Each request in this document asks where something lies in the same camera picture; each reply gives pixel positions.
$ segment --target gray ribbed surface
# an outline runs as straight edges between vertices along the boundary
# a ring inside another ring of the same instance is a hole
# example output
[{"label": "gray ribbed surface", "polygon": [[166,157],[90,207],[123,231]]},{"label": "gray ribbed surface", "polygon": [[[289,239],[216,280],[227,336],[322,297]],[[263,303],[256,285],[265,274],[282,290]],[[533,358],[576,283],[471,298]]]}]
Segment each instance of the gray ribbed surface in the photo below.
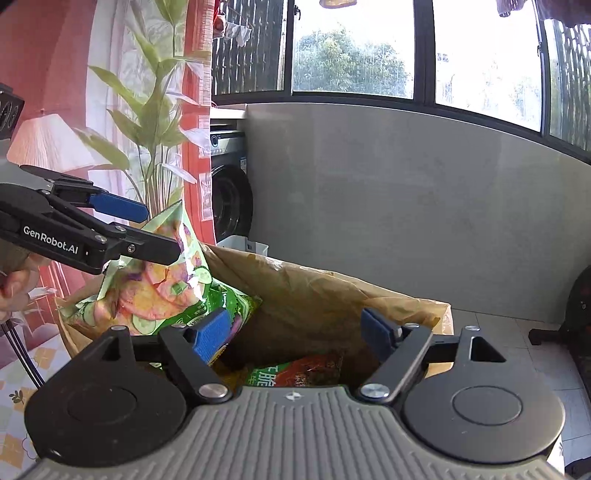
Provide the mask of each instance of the gray ribbed surface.
[{"label": "gray ribbed surface", "polygon": [[85,470],[42,461],[27,480],[535,480],[562,478],[541,459],[473,468],[424,450],[385,407],[344,388],[245,387],[237,399],[198,408],[168,446],[117,468]]}]

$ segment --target snack package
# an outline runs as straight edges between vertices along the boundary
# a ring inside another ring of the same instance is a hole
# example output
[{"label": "snack package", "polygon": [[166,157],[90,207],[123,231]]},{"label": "snack package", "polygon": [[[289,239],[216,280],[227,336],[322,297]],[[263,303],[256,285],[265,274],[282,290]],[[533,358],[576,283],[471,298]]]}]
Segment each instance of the snack package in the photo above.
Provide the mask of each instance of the snack package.
[{"label": "snack package", "polygon": [[230,334],[222,341],[227,344],[260,299],[212,278],[181,203],[149,221],[144,230],[176,239],[182,250],[179,259],[170,266],[127,257],[112,261],[97,295],[60,309],[64,322],[91,339],[113,325],[129,327],[132,335],[152,335],[172,323],[193,325],[224,307],[232,318]]},{"label": "snack package", "polygon": [[343,357],[338,353],[310,355],[274,367],[255,368],[246,379],[254,387],[328,387],[337,385]]}]

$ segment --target human hand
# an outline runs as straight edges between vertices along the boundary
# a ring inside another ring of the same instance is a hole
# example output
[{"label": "human hand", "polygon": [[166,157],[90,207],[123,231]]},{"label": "human hand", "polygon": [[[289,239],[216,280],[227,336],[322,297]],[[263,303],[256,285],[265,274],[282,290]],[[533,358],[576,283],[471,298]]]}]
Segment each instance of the human hand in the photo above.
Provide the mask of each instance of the human hand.
[{"label": "human hand", "polygon": [[48,263],[48,259],[30,254],[21,270],[10,273],[4,279],[4,284],[0,288],[0,323],[10,318],[11,312],[25,309],[31,301],[29,292],[39,282],[39,267]]}]

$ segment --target window glass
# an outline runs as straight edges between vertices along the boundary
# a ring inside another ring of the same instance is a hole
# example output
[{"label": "window glass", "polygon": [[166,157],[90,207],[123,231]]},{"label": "window glass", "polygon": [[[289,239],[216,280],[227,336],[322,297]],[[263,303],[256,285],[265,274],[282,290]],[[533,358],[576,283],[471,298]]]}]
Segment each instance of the window glass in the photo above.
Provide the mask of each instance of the window glass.
[{"label": "window glass", "polygon": [[287,0],[228,0],[221,6],[230,38],[213,39],[212,95],[283,90]]},{"label": "window glass", "polygon": [[532,0],[433,0],[433,8],[437,103],[539,131],[541,63]]},{"label": "window glass", "polygon": [[550,134],[591,151],[591,25],[545,20],[550,53]]},{"label": "window glass", "polygon": [[296,3],[294,90],[413,97],[412,0],[363,0],[333,9],[319,0]]}]

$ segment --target black cable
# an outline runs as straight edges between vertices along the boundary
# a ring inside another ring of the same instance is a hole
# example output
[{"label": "black cable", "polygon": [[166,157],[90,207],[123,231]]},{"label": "black cable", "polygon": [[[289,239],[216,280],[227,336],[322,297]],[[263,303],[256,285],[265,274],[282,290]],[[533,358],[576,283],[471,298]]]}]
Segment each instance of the black cable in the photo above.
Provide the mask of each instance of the black cable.
[{"label": "black cable", "polygon": [[8,339],[8,343],[10,343],[10,346],[16,353],[18,359],[21,361],[25,372],[27,372],[35,387],[39,389],[45,383],[45,381],[29,357],[27,350],[21,342],[21,338],[14,329],[14,324],[11,320],[7,320],[0,326],[4,332],[4,335]]}]

